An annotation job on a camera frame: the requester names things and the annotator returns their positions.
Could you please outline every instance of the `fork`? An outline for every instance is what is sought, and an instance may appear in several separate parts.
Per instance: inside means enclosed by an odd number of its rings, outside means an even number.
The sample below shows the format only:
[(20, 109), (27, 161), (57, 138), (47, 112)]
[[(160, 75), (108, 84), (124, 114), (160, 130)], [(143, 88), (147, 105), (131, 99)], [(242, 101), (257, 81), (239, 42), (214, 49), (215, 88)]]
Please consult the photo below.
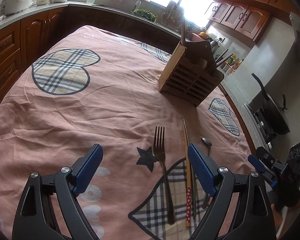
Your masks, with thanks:
[(176, 217), (174, 215), (173, 203), (171, 197), (171, 191), (168, 181), (168, 174), (165, 165), (166, 154), (164, 152), (164, 127), (156, 126), (154, 132), (154, 141), (153, 141), (153, 153), (154, 156), (161, 163), (164, 176), (164, 185), (166, 188), (166, 201), (167, 201), (167, 214), (168, 214), (168, 223), (170, 225), (176, 222)]

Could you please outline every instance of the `pot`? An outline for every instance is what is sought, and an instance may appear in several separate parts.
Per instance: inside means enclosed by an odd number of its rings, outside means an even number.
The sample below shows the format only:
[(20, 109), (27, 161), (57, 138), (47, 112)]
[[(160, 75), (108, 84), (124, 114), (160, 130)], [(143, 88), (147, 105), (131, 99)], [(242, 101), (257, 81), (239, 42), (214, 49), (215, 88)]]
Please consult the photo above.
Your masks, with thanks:
[(286, 108), (286, 97), (283, 97), (283, 106), (280, 106), (276, 101), (274, 101), (271, 96), (266, 92), (261, 80), (254, 74), (251, 74), (255, 80), (260, 85), (263, 100), (263, 112), (267, 123), (273, 128), (273, 130), (280, 135), (287, 134), (290, 132), (287, 122), (285, 120), (284, 110)]

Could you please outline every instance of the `electrical outlet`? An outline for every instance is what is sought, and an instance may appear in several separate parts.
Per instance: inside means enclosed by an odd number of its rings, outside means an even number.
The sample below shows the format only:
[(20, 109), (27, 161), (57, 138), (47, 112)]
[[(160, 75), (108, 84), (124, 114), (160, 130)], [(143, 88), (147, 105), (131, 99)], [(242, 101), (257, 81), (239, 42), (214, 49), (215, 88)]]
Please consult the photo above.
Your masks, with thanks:
[(217, 41), (223, 42), (225, 40), (224, 36), (218, 35), (216, 38)]

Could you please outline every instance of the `wooden knife block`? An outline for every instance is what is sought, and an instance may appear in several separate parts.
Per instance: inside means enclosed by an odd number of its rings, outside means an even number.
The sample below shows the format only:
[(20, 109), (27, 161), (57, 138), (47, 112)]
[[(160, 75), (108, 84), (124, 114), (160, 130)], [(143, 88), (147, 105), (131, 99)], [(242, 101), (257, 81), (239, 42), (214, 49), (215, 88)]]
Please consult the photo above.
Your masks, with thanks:
[[(216, 69), (208, 41), (179, 43), (166, 64), (160, 78), (159, 91), (183, 98), (196, 107), (217, 87), (224, 75)], [(205, 59), (202, 68), (194, 63)]]

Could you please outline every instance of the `plaid heart pattern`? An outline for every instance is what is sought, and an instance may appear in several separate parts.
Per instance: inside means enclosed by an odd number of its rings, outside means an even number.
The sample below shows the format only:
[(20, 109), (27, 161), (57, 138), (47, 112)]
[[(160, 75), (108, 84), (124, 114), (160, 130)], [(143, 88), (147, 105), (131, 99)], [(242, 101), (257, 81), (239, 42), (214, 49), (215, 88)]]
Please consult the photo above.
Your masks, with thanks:
[(83, 68), (100, 61), (89, 49), (63, 49), (34, 62), (32, 78), (37, 87), (51, 95), (71, 95), (84, 90), (90, 76)]
[(167, 52), (164, 52), (161, 49), (157, 49), (155, 47), (152, 47), (148, 44), (145, 43), (136, 43), (137, 45), (139, 45), (141, 48), (145, 49), (146, 51), (148, 51), (150, 54), (154, 55), (155, 57), (157, 57), (159, 60), (167, 63), (171, 57), (171, 55)]
[(202, 209), (205, 196), (201, 184), (197, 182), (197, 216), (191, 217), (191, 226), (186, 227), (186, 162), (185, 158), (176, 162), (168, 170), (168, 180), (172, 195), (176, 222), (168, 224), (167, 205), (163, 176), (155, 185), (148, 198), (128, 214), (142, 230), (155, 240), (188, 240), (197, 228), (206, 209)]
[(215, 98), (211, 101), (209, 111), (223, 124), (223, 126), (233, 135), (239, 136), (240, 131), (234, 119), (230, 115), (230, 108), (220, 98)]

